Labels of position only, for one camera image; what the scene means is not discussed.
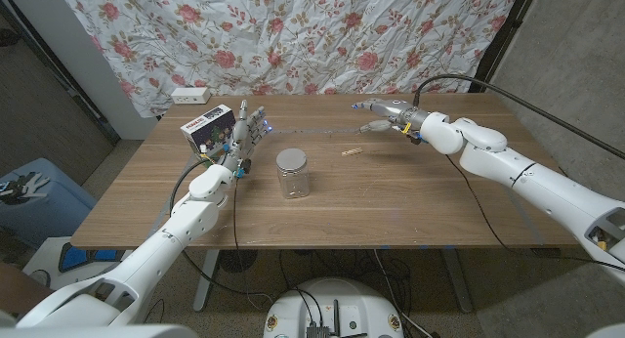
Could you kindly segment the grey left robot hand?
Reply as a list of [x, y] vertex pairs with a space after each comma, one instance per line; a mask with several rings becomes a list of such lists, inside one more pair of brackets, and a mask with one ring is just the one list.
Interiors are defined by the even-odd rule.
[[249, 113], [248, 103], [243, 100], [229, 138], [229, 148], [219, 163], [228, 168], [236, 178], [242, 178], [250, 172], [251, 156], [255, 146], [271, 131], [272, 128], [266, 120], [265, 108], [260, 106]]

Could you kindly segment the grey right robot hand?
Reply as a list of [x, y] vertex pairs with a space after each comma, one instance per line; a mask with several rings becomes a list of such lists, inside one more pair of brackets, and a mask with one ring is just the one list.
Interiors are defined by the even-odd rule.
[[414, 106], [407, 101], [385, 100], [380, 98], [366, 99], [352, 105], [354, 109], [369, 110], [381, 117], [367, 123], [359, 129], [364, 132], [381, 132], [389, 129], [398, 129], [403, 134], [410, 131], [419, 131], [429, 112]]

